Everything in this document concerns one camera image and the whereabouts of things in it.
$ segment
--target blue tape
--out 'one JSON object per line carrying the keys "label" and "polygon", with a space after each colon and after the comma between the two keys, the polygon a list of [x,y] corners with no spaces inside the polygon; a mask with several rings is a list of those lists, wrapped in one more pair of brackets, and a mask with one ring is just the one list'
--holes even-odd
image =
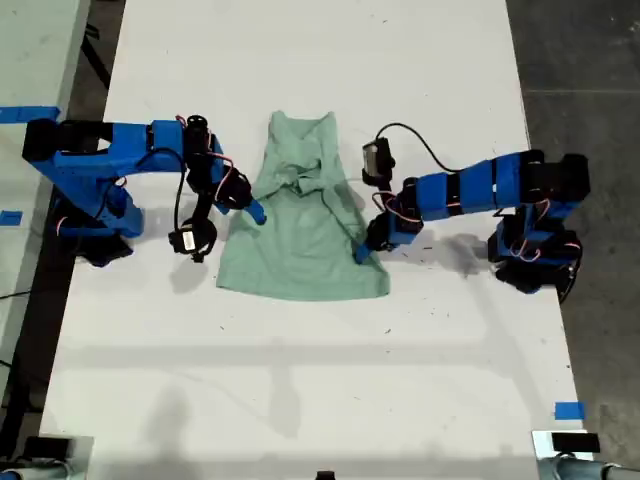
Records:
{"label": "blue tape", "polygon": [[2,210],[0,212],[0,227],[17,227],[22,221],[22,212]]}
{"label": "blue tape", "polygon": [[58,107],[0,107],[0,123],[27,123],[38,118],[55,120]]}
{"label": "blue tape", "polygon": [[582,402],[556,402],[556,420],[584,420]]}

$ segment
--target cable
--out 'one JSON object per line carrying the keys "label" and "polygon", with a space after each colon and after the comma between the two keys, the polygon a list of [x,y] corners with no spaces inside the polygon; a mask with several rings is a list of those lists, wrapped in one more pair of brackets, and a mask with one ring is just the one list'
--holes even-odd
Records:
{"label": "cable", "polygon": [[399,122],[393,122],[393,123],[388,123],[387,125],[385,125],[384,127],[382,127],[380,129],[380,131],[377,133],[376,135],[376,140],[378,138],[380,138],[380,135],[382,135],[382,132],[384,132],[387,128],[389,127],[402,127],[405,128],[407,130],[409,130],[411,133],[413,133],[416,137],[418,137],[418,139],[420,140],[420,142],[422,142],[422,145],[424,145],[424,147],[427,149],[427,151],[431,154],[431,157],[433,158],[433,160],[438,164],[438,166],[450,173],[459,173],[461,172],[463,169],[460,170],[456,170],[454,168],[449,168],[449,167],[445,167],[442,162],[440,160],[438,160],[438,157],[436,156],[435,153],[433,153],[433,150],[431,150],[431,147],[429,146],[429,144],[427,143],[427,141],[422,137],[422,135],[420,135],[418,133],[417,130],[413,129],[412,127],[410,127],[409,125],[405,125],[404,123],[399,123]]}
{"label": "cable", "polygon": [[226,160],[227,162],[230,163],[229,165],[229,170],[227,170],[227,173],[224,175],[224,177],[222,177],[222,180],[220,180],[220,183],[218,184],[218,188],[216,188],[216,193],[213,196],[213,200],[214,202],[218,202],[218,194],[220,193],[220,189],[222,188],[222,185],[224,185],[224,183],[227,181],[227,179],[229,178],[229,175],[231,175],[231,171],[233,170],[233,160],[231,160],[229,157],[226,157],[224,155],[221,155],[219,153],[215,153],[215,152],[209,152],[209,155],[213,156],[213,157],[217,157],[220,158],[223,163]]}
{"label": "cable", "polygon": [[[379,195],[389,195],[391,198],[389,198],[386,202],[384,202],[384,208],[382,205],[380,205],[378,203],[378,200],[376,200],[376,197]],[[393,213],[394,215],[396,215],[397,217],[400,217],[401,219],[407,221],[407,222],[411,222],[411,223],[422,223],[422,219],[420,218],[410,218],[410,217],[406,217],[404,215],[402,215],[400,212],[394,210],[393,208],[391,208],[389,206],[389,202],[391,202],[392,200],[396,200],[398,197],[396,197],[393,192],[389,191],[389,190],[380,190],[378,192],[375,192],[373,195],[371,195],[371,200],[373,200],[373,203],[376,204],[376,207],[378,207],[378,209],[382,212],[384,212],[385,210]]]}
{"label": "cable", "polygon": [[173,155],[178,160],[178,162],[180,162],[180,183],[178,183],[178,191],[176,192],[176,203],[173,207],[173,228],[174,230],[179,230],[180,227],[178,227],[178,211],[180,210],[180,197],[182,196],[182,187],[184,186],[184,179],[187,174],[187,165],[184,161],[184,158],[182,158],[182,155],[180,155],[172,148],[159,147],[148,152],[140,160],[138,160],[136,162],[136,167],[140,167],[144,162],[149,160],[157,153],[169,153]]}
{"label": "cable", "polygon": [[31,293],[31,290],[25,290],[24,292],[9,293],[8,295],[2,295],[0,297],[0,300],[6,300],[7,298],[12,298],[12,297],[21,297],[22,295],[29,295],[30,293]]}
{"label": "cable", "polygon": [[569,285],[567,285],[567,288],[564,289],[564,292],[562,292],[562,294],[558,294],[558,301],[561,304],[567,299],[569,293],[571,293],[571,290],[573,290],[573,287],[576,284],[576,278],[578,277],[578,272],[580,271],[580,266],[582,265],[583,254],[582,246],[577,243],[566,243],[565,246],[578,248],[580,250],[580,255],[576,259],[576,262],[573,264],[573,272],[570,271],[569,273]]}

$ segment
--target red wire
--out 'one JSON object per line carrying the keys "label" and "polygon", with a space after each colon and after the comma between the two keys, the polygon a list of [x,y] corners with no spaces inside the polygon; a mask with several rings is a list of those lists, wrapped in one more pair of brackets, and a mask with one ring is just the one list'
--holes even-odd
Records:
{"label": "red wire", "polygon": [[422,219],[420,218],[409,218],[409,217],[405,217],[404,215],[399,214],[398,212],[396,212],[393,208],[391,208],[389,206],[389,202],[391,200],[395,200],[395,197],[390,198],[389,200],[387,200],[387,202],[384,204],[385,207],[387,207],[387,210],[389,210],[391,213],[393,213],[394,215],[399,216],[401,219],[406,220],[407,222],[411,222],[411,223],[422,223]]}
{"label": "red wire", "polygon": [[383,207],[382,205],[380,205],[378,203],[378,201],[376,200],[377,196],[382,196],[382,195],[391,195],[391,197],[395,198],[396,196],[393,194],[393,192],[389,191],[389,190],[380,190],[379,192],[375,192],[373,195],[371,195],[371,200],[373,200],[373,203],[376,204],[376,207],[378,207],[378,210],[380,210],[381,212],[385,211],[385,207]]}
{"label": "red wire", "polygon": [[[547,213],[549,213],[549,209],[551,208],[551,201],[548,198],[545,198],[544,200],[542,200],[540,202],[537,202],[536,205],[540,205],[542,203],[545,204],[544,210],[542,211],[540,216],[536,219],[536,221],[533,222],[534,226],[537,225],[540,220],[542,220],[542,217],[544,217]],[[516,254],[513,251],[513,246],[515,245],[515,242],[514,242],[511,245],[511,248],[509,248],[509,252],[511,253],[511,256],[518,257],[520,260],[522,260],[523,262],[527,262],[527,263],[532,263],[532,262],[535,262],[537,259],[539,259],[540,256],[542,255],[542,252],[540,251],[539,248],[536,249],[536,253],[533,256],[533,258],[526,258],[525,256],[523,256],[524,249],[526,248],[528,243],[529,243],[529,241],[527,239],[525,239],[524,242],[522,242],[522,246],[520,247],[520,251]]]}

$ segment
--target white table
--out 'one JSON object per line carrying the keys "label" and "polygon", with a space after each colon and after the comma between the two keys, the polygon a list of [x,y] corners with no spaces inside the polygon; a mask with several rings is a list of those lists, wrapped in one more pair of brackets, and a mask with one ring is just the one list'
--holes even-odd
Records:
{"label": "white table", "polygon": [[[528,147],[504,0],[129,0],[120,35],[105,118],[200,113],[250,178],[276,109],[335,111],[354,179],[389,121],[454,167]],[[389,137],[397,184],[437,171]],[[581,426],[553,419],[576,399],[555,292],[522,295],[473,254],[491,215],[385,255],[387,297],[283,302],[215,288],[218,214],[204,265],[172,253],[177,180],[130,178],[134,256],[74,272],[42,432],[95,437],[92,480],[533,479],[530,431]]]}
{"label": "white table", "polygon": [[[88,0],[0,2],[0,107],[56,105],[66,111]],[[0,211],[23,212],[0,226],[0,296],[31,288],[51,183],[22,159],[25,125],[0,125]],[[0,300],[0,359],[11,362],[28,296]],[[9,371],[0,367],[0,392]]]}

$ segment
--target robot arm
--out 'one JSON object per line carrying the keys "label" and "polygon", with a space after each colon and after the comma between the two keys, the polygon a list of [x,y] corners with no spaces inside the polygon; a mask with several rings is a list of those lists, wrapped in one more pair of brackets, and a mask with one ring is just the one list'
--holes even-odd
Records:
{"label": "robot arm", "polygon": [[[86,121],[55,121],[33,107],[4,108],[0,122],[15,112],[13,123],[27,121],[23,157],[57,187],[62,200],[55,206],[57,233],[74,238],[72,253],[104,266],[132,250],[120,236],[134,238],[143,231],[142,211],[120,178],[138,173],[178,172],[180,184],[174,209],[174,230],[169,242],[174,251],[202,262],[213,248],[217,233],[207,218],[215,205],[223,214],[246,210],[258,224],[264,210],[251,195],[251,185],[224,156],[207,121],[194,115],[188,120],[156,120],[150,125]],[[109,146],[96,149],[105,140]],[[191,218],[179,224],[178,211],[184,181],[198,195]]]}
{"label": "robot arm", "polygon": [[395,160],[387,139],[376,138],[363,152],[363,180],[378,188],[374,196],[382,199],[382,213],[369,224],[355,252],[357,263],[373,251],[412,243],[426,221],[515,207],[489,239],[496,276],[526,293],[554,284],[564,299],[582,257],[575,232],[565,230],[563,221],[590,191],[584,156],[568,154],[546,163],[539,150],[514,153],[453,173],[407,178],[395,195],[390,188]]}

